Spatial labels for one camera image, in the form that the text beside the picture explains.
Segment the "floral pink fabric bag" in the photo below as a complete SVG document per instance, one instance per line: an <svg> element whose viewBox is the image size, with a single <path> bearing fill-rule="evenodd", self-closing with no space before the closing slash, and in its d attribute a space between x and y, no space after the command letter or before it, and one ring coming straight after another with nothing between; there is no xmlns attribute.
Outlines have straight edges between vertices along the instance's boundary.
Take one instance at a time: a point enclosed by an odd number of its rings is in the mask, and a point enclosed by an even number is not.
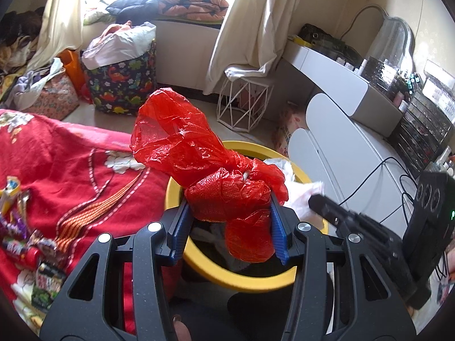
<svg viewBox="0 0 455 341"><path fill-rule="evenodd" d="M23 112L63 120L78 106L79 99L74 85L68 75L62 73L50 79L37 100Z"/></svg>

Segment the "cream right curtain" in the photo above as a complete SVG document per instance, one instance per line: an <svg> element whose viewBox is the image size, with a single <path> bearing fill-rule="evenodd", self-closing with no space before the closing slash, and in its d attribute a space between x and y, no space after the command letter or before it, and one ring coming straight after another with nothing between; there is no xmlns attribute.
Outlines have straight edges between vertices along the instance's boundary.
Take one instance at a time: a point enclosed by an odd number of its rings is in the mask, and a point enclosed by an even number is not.
<svg viewBox="0 0 455 341"><path fill-rule="evenodd" d="M265 77L284 52L300 0L234 0L223 20L208 67L204 94L222 78Z"/></svg>

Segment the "arched vanity mirror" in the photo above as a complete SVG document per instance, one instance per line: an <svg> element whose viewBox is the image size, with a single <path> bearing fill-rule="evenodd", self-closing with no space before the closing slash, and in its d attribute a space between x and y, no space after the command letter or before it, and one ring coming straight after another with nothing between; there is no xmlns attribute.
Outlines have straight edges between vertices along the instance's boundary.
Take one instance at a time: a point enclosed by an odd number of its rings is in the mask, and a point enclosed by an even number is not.
<svg viewBox="0 0 455 341"><path fill-rule="evenodd" d="M413 61L414 35L406 21L387 16L369 47L366 58L374 58L396 68L398 73L409 77L415 72Z"/></svg>

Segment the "orange patterned folded blanket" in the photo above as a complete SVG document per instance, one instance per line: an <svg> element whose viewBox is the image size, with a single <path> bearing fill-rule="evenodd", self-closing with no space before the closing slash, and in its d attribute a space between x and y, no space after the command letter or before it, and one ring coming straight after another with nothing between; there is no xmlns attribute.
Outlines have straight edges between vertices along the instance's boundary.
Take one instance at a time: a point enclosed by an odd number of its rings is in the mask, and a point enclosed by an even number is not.
<svg viewBox="0 0 455 341"><path fill-rule="evenodd" d="M220 22L228 8L226 0L159 0L158 14L195 22Z"/></svg>

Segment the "pile of dark clothes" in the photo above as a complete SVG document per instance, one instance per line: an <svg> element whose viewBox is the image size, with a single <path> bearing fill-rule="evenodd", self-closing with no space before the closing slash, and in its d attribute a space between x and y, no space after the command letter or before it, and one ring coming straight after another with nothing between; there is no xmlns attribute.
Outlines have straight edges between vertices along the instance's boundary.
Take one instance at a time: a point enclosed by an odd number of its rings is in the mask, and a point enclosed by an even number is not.
<svg viewBox="0 0 455 341"><path fill-rule="evenodd" d="M1 19L1 73L23 67L34 56L42 27L44 8L18 13L11 11Z"/></svg>

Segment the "cream curtain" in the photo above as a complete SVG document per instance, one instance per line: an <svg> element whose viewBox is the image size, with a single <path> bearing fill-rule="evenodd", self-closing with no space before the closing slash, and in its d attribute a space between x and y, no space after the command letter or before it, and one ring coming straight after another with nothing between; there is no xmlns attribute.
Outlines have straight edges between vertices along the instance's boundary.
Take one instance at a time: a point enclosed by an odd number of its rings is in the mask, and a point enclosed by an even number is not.
<svg viewBox="0 0 455 341"><path fill-rule="evenodd" d="M204 94L222 78L265 77L284 52L300 0L234 0L223 20L208 67Z"/></svg>
<svg viewBox="0 0 455 341"><path fill-rule="evenodd" d="M47 0L36 53L28 61L28 70L52 62L66 49L81 47L84 1Z"/></svg>

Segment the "red plastic bag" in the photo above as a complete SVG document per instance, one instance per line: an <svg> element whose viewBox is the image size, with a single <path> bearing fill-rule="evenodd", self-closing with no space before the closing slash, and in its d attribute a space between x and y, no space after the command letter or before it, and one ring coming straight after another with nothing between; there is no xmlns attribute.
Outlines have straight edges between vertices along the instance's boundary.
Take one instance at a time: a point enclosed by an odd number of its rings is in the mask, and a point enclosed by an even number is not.
<svg viewBox="0 0 455 341"><path fill-rule="evenodd" d="M234 258L269 260L274 255L271 203L288 200L283 172L226 149L204 113L170 88L153 92L136 119L130 145L136 161L172 177L194 218L223 223Z"/></svg>

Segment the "red floral blanket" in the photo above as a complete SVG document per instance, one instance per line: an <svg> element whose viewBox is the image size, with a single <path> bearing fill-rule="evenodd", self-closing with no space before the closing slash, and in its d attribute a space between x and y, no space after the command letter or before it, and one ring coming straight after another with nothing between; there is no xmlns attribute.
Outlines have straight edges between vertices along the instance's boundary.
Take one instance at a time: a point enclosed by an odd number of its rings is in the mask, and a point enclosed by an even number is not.
<svg viewBox="0 0 455 341"><path fill-rule="evenodd" d="M9 183L28 192L26 224L63 244L69 274L103 232L126 236L164 210L169 176L138 163L126 133L1 109L1 194ZM20 215L18 201L3 222ZM37 336L46 316L32 304L44 251L7 236L1 227L1 340Z"/></svg>

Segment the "cream left curtain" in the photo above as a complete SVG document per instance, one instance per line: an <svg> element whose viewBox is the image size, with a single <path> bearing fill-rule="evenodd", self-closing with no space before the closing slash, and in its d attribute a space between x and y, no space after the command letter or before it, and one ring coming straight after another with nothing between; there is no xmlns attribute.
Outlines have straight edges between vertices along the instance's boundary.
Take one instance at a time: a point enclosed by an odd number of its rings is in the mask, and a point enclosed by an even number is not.
<svg viewBox="0 0 455 341"><path fill-rule="evenodd" d="M47 0L36 53L28 61L28 70L52 62L66 49L81 47L84 1Z"/></svg>

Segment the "orange bag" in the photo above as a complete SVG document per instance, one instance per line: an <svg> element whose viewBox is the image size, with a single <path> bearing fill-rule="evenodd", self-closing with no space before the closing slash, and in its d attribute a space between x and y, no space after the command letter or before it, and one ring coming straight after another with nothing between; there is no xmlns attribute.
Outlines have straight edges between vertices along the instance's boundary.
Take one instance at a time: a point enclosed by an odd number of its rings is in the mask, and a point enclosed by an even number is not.
<svg viewBox="0 0 455 341"><path fill-rule="evenodd" d="M82 96L82 87L86 82L79 62L79 54L76 51L66 49L59 54L59 58L63 63L66 74L70 78L76 93L79 96Z"/></svg>

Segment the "dark blue jacket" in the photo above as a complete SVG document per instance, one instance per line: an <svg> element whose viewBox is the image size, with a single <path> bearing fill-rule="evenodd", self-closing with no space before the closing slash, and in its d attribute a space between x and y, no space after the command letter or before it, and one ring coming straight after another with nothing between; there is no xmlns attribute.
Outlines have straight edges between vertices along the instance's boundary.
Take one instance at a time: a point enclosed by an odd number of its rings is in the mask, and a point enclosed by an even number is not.
<svg viewBox="0 0 455 341"><path fill-rule="evenodd" d="M115 23L130 21L133 26L150 22L158 15L160 0L116 0L106 7L106 11L115 18Z"/></svg>

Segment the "dinosaur print laundry basket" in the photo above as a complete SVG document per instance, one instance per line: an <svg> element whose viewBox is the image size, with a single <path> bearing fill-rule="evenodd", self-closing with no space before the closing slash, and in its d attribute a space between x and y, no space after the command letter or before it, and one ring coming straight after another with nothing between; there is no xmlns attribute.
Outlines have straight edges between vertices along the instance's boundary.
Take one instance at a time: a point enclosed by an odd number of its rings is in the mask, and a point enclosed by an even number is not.
<svg viewBox="0 0 455 341"><path fill-rule="evenodd" d="M101 113L135 116L157 89L157 42L144 54L120 63L82 70L95 109Z"/></svg>

